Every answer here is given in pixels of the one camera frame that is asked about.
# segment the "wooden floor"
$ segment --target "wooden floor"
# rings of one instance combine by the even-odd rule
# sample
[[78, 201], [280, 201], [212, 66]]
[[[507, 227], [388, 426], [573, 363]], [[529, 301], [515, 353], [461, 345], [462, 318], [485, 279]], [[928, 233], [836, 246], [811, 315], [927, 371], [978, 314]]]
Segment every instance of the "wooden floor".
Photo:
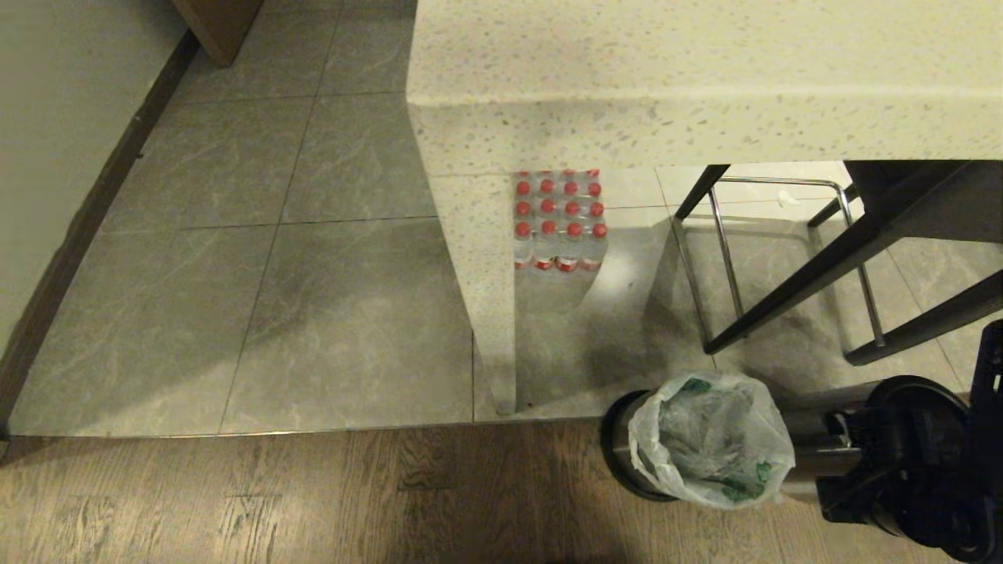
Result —
[[3, 562], [947, 562], [793, 501], [657, 504], [598, 421], [216, 439], [15, 439]]

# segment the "white plastic bag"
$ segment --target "white plastic bag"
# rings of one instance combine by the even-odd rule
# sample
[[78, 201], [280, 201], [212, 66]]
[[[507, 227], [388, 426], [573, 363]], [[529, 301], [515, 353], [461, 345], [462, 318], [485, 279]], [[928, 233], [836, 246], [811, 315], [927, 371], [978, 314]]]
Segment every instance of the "white plastic bag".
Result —
[[634, 468], [664, 493], [718, 509], [762, 503], [794, 466], [787, 428], [759, 380], [670, 378], [628, 422]]

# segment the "white wall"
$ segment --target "white wall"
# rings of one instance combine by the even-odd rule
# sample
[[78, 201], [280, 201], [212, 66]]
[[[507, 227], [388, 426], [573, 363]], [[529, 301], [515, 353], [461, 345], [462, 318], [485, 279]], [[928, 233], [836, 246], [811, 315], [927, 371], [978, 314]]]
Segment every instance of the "white wall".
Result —
[[185, 30], [169, 0], [0, 0], [0, 352]]

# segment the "counter leg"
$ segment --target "counter leg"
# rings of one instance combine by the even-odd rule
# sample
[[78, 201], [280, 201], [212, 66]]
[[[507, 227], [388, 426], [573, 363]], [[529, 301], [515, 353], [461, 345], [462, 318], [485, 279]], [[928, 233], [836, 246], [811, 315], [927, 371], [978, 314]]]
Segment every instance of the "counter leg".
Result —
[[499, 414], [516, 411], [516, 292], [510, 181], [504, 175], [428, 179], [485, 379]]

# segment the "pack of water bottles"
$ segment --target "pack of water bottles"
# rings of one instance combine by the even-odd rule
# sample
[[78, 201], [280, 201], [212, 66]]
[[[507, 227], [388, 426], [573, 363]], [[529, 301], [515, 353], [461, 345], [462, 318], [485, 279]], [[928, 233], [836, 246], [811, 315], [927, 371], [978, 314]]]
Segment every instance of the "pack of water bottles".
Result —
[[516, 270], [594, 275], [608, 246], [599, 171], [521, 172], [513, 184]]

